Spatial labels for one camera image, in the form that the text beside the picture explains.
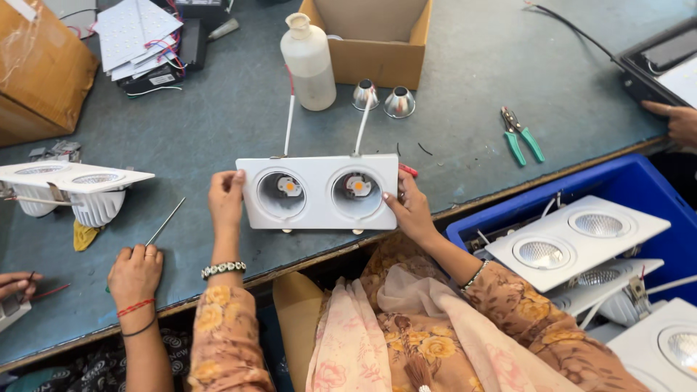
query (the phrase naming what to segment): white plastic bottle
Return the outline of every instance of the white plastic bottle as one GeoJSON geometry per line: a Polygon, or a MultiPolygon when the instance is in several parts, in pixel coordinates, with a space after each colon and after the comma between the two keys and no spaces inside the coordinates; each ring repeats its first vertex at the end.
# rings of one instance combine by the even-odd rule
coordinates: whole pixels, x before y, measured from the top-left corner
{"type": "Polygon", "coordinates": [[[309,23],[304,13],[286,18],[281,53],[293,75],[296,98],[308,110],[324,110],[337,98],[329,42],[324,31],[309,23]]]}

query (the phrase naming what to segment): pliers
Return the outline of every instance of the pliers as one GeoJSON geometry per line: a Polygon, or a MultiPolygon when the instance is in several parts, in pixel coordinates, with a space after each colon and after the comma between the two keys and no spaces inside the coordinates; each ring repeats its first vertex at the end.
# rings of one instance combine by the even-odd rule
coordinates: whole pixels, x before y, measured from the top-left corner
{"type": "Polygon", "coordinates": [[[521,148],[518,145],[518,137],[516,137],[515,133],[516,130],[521,133],[523,139],[528,143],[528,146],[530,146],[530,149],[533,150],[533,154],[535,154],[537,162],[544,162],[542,150],[539,149],[539,145],[535,141],[535,138],[530,134],[528,127],[523,129],[516,118],[516,114],[513,113],[513,111],[508,110],[506,106],[503,106],[501,107],[501,116],[503,117],[503,121],[506,125],[506,132],[503,135],[508,139],[508,145],[511,146],[511,151],[513,151],[513,155],[516,156],[520,166],[525,166],[527,162],[525,161],[525,157],[523,157],[521,148]]]}

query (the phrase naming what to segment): red thread bracelet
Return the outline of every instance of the red thread bracelet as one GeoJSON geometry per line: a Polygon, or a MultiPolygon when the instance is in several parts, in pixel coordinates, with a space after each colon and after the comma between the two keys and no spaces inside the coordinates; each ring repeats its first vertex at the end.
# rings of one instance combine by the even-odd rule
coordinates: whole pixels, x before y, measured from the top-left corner
{"type": "Polygon", "coordinates": [[[153,303],[153,302],[155,302],[155,299],[154,299],[154,298],[152,298],[152,299],[146,299],[145,301],[136,303],[135,305],[131,305],[131,306],[127,307],[127,308],[124,309],[124,310],[118,311],[117,314],[116,314],[116,316],[117,316],[117,317],[121,317],[121,316],[123,316],[123,315],[126,315],[126,314],[132,312],[133,310],[140,309],[140,308],[144,307],[145,305],[147,305],[147,304],[149,304],[149,303],[153,303]]]}

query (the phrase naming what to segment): gray table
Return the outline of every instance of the gray table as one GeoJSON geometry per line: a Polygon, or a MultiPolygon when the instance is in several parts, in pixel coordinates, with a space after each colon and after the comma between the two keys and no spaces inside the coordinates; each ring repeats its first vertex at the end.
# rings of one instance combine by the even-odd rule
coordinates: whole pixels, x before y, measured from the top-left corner
{"type": "MultiPolygon", "coordinates": [[[[134,166],[157,177],[135,184],[116,219],[80,253],[72,249],[70,210],[36,219],[14,203],[0,203],[0,271],[37,270],[47,276],[44,288],[72,283],[36,301],[0,334],[0,363],[6,364],[0,368],[117,323],[104,288],[118,250],[147,241],[184,196],[186,203],[157,242],[165,251],[157,306],[204,290],[199,271],[209,261],[213,239],[206,207],[210,175],[233,169],[237,158],[283,150],[289,85],[279,41],[284,18],[299,5],[299,0],[273,6],[237,0],[233,11],[242,29],[208,46],[206,69],[190,73],[183,91],[129,100],[103,73],[97,76],[78,129],[66,139],[83,144],[85,163],[134,166]]],[[[544,5],[614,52],[692,12],[683,0],[544,5]]],[[[362,150],[395,152],[399,142],[401,161],[420,171],[418,183],[434,213],[665,132],[664,123],[622,91],[618,69],[604,54],[564,24],[523,6],[512,0],[436,0],[416,112],[394,120],[380,108],[368,119],[362,150]],[[537,164],[525,145],[528,165],[515,163],[502,135],[502,105],[530,127],[545,163],[537,164]]],[[[97,44],[97,38],[90,42],[93,49],[97,44]]],[[[297,106],[291,155],[352,152],[361,112],[350,105],[351,86],[337,90],[337,101],[323,112],[297,106]]],[[[381,91],[382,99],[386,95],[381,91]]],[[[30,149],[52,143],[0,149],[0,165],[24,162],[30,149]]],[[[253,277],[358,238],[349,231],[252,231],[245,219],[241,253],[253,277]]]]}

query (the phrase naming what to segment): silver bracelet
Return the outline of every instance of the silver bracelet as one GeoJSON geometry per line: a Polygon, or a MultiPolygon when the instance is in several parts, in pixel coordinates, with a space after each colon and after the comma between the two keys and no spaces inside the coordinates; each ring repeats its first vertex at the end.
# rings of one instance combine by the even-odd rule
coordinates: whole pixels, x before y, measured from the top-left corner
{"type": "Polygon", "coordinates": [[[475,282],[475,279],[477,279],[477,277],[479,276],[479,274],[482,273],[482,270],[484,270],[484,267],[487,266],[487,264],[489,263],[490,260],[483,259],[482,261],[483,261],[484,263],[483,263],[482,266],[479,268],[479,271],[477,271],[477,273],[472,277],[472,279],[470,279],[469,282],[467,282],[466,285],[460,287],[460,292],[461,292],[462,294],[465,294],[465,292],[467,291],[467,289],[470,288],[470,286],[472,285],[472,283],[475,282]]]}
{"type": "Polygon", "coordinates": [[[207,266],[201,270],[201,279],[208,280],[213,275],[223,272],[240,271],[244,273],[247,270],[247,265],[243,262],[227,262],[220,263],[214,266],[207,266]]]}

